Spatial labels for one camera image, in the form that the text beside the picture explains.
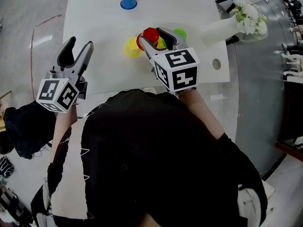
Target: white table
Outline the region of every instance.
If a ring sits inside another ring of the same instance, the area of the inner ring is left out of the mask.
[[[225,42],[207,48],[200,38],[202,28],[220,19],[214,0],[137,0],[132,10],[120,7],[121,0],[69,0],[63,41],[75,36],[78,55],[89,40],[94,52],[84,73],[88,94],[162,86],[151,72],[146,54],[130,58],[124,45],[148,27],[183,28],[187,44],[201,61],[200,83],[228,82],[229,65]],[[221,62],[215,70],[213,60]]]

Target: white vase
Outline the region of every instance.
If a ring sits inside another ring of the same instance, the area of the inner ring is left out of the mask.
[[[214,22],[202,31],[202,40],[207,46],[212,46],[241,32],[237,28],[236,15]]]

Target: person's arm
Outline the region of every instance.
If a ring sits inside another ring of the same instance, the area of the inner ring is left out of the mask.
[[[53,162],[53,158],[55,156],[56,150],[58,148],[58,145],[65,134],[65,132],[68,130],[68,128],[73,124],[77,122],[77,108],[76,105],[71,106],[71,109],[68,113],[58,113],[56,125],[55,125],[55,131],[53,134],[53,144],[52,144],[52,151],[51,151],[51,163]]]
[[[217,140],[224,134],[224,129],[207,107],[197,90],[186,91],[179,96],[179,100],[188,107],[192,114],[197,116],[205,124]]]

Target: chair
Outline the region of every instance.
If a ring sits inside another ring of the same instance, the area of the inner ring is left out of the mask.
[[[297,70],[298,72],[295,71],[284,71],[283,75],[293,75],[297,77],[302,77],[303,76],[303,56],[301,55],[285,55],[281,54],[283,58],[291,60],[291,62],[287,62],[288,65],[296,65],[296,68],[292,68],[293,70]]]

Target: black cloth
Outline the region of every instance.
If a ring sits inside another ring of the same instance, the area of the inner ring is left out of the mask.
[[[303,55],[303,45],[289,45],[287,51],[291,55]]]
[[[36,223],[36,225],[39,227],[38,220],[37,220],[37,214],[42,213],[43,215],[49,215],[49,213],[46,211],[44,207],[43,202],[43,186],[41,186],[34,196],[33,200],[30,203],[30,208],[32,210],[33,218]]]
[[[52,196],[66,193],[60,183],[76,147],[70,143],[75,128],[67,130],[48,169],[52,205]],[[89,113],[80,147],[88,218],[54,214],[59,227],[137,226],[144,213],[162,227],[246,226],[239,183],[259,194],[265,218],[267,199],[253,164],[226,135],[216,140],[169,93],[131,90],[109,98]]]
[[[0,176],[2,176],[4,179],[7,179],[12,175],[14,169],[14,165],[8,160],[6,156],[0,158]]]
[[[302,3],[299,0],[291,1],[289,3],[289,8],[296,19],[301,17]]]
[[[26,159],[53,139],[56,117],[36,101],[19,109],[7,108],[3,120],[11,145]]]

